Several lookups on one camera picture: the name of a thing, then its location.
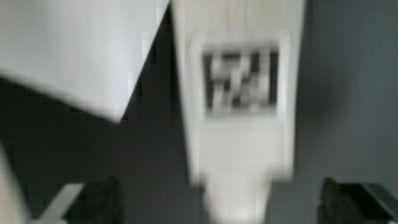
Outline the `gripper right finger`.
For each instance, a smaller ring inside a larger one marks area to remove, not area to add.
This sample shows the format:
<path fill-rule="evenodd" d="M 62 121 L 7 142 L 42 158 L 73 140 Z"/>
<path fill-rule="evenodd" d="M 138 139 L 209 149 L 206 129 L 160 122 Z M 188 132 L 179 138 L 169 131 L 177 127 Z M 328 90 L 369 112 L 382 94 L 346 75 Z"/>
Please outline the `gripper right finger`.
<path fill-rule="evenodd" d="M 318 224 L 398 224 L 398 198 L 380 184 L 323 179 Z"/>

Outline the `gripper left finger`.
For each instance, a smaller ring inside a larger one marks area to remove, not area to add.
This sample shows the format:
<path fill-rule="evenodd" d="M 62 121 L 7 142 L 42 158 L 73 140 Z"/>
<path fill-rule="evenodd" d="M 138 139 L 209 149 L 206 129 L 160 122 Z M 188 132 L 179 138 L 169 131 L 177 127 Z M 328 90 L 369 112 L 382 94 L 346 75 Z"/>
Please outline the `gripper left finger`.
<path fill-rule="evenodd" d="M 37 224 L 124 224 L 122 188 L 113 177 L 62 186 Z"/>

